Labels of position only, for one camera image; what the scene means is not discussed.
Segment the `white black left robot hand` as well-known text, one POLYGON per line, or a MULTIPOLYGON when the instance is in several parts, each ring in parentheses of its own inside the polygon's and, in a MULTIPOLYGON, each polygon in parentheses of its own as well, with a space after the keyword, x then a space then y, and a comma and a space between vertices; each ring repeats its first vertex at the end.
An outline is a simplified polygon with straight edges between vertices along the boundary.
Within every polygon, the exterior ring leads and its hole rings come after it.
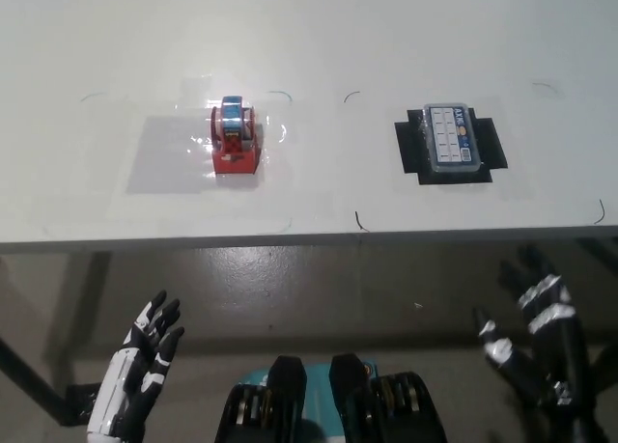
POLYGON ((151 299, 112 355, 86 430, 88 442, 141 442, 184 328, 180 300, 151 299))

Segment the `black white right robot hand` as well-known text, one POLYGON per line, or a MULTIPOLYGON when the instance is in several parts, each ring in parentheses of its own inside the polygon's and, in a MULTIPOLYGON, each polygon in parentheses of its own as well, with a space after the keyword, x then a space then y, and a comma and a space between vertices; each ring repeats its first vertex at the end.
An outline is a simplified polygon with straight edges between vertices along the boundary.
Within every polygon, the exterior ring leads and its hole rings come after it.
POLYGON ((515 347, 489 312, 476 307, 472 315, 485 358, 525 406, 547 417, 549 441, 605 442, 597 397, 617 383, 617 346, 592 360, 562 274, 531 244, 519 248, 518 260, 500 263, 497 282, 522 314, 531 351, 515 347))

